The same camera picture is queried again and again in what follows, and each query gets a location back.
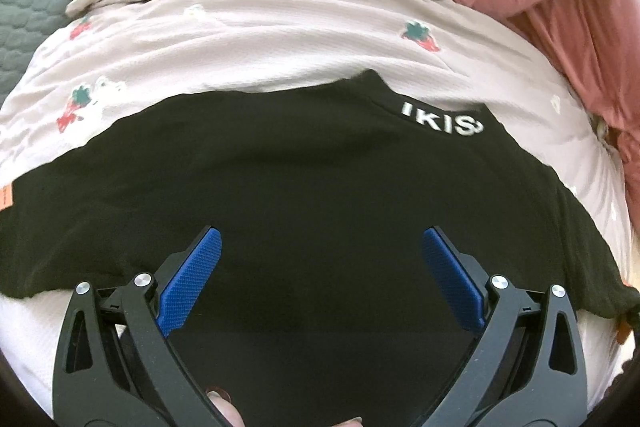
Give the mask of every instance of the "round metal bolt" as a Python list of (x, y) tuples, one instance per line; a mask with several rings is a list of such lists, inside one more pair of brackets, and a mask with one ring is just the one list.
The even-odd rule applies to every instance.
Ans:
[(494, 275), (493, 277), (491, 277), (491, 284), (493, 284), (500, 290), (504, 290), (509, 285), (509, 281), (507, 280), (507, 277), (503, 277), (502, 275)]
[(78, 286), (76, 286), (76, 293), (78, 295), (84, 295), (89, 291), (91, 285), (88, 282), (81, 282)]
[(553, 295), (555, 295), (556, 297), (564, 297), (566, 295), (566, 291), (559, 284), (554, 284), (553, 286), (551, 286), (551, 293), (553, 293)]
[(140, 286), (142, 288), (143, 286), (146, 286), (151, 282), (151, 276), (148, 273), (141, 273), (139, 275), (136, 275), (136, 278), (133, 279), (133, 282), (136, 286)]

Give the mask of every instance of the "black t-shirt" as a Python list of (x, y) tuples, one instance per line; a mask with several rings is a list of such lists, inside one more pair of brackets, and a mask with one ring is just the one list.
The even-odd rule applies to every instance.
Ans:
[[(489, 274), (536, 291), (561, 284), (575, 309), (614, 317), (640, 302), (587, 211), (485, 106), (443, 111), (373, 71), (174, 96), (23, 175), (14, 201), (0, 213), (0, 291), (16, 298), (82, 280), (124, 284), (202, 227), (219, 229), (222, 258), (175, 344), (197, 379), (214, 373), (264, 397), (278, 388), (265, 375), (295, 382), (304, 372), (287, 364), (304, 360), (306, 386), (344, 402), (326, 413), (316, 404), (318, 421), (345, 420), (358, 393), (385, 386), (410, 418), (468, 346), (420, 255), (433, 225)], [(270, 362), (247, 355), (275, 346)], [(312, 407), (290, 387), (289, 410)], [(380, 425), (401, 415), (369, 406)], [(262, 421), (273, 408), (256, 407)]]

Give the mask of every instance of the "white bedsheet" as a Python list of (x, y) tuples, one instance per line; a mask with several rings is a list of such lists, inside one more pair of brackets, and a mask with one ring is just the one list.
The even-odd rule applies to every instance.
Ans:
[[(489, 17), (451, 0), (75, 0), (68, 13), (85, 9), (87, 20), (38, 49), (0, 110), (0, 186), (168, 96), (290, 89), (370, 68), (396, 92), (432, 105), (486, 103), (574, 191), (629, 280), (631, 228), (617, 153), (594, 134), (546, 58)], [(408, 23), (430, 29), (440, 51), (401, 38)], [(76, 89), (91, 102), (68, 106)], [(65, 120), (65, 108), (75, 116)], [(49, 414), (69, 295), (0, 296), (0, 349)], [(613, 321), (579, 312), (578, 323), (591, 408), (633, 344), (617, 346)]]

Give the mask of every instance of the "blue gripper pad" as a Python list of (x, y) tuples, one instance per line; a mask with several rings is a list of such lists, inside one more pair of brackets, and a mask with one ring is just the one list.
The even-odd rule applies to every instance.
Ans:
[(422, 236), (422, 256), (463, 330), (484, 329), (482, 294), (435, 229)]
[(210, 229), (162, 292), (157, 322), (165, 338), (184, 325), (221, 252), (220, 232)]

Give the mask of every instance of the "orange label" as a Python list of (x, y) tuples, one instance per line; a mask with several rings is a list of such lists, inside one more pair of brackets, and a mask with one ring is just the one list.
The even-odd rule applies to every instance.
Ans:
[(0, 210), (9, 208), (12, 204), (14, 204), (14, 190), (12, 184), (9, 183), (2, 187), (2, 192), (0, 192)]

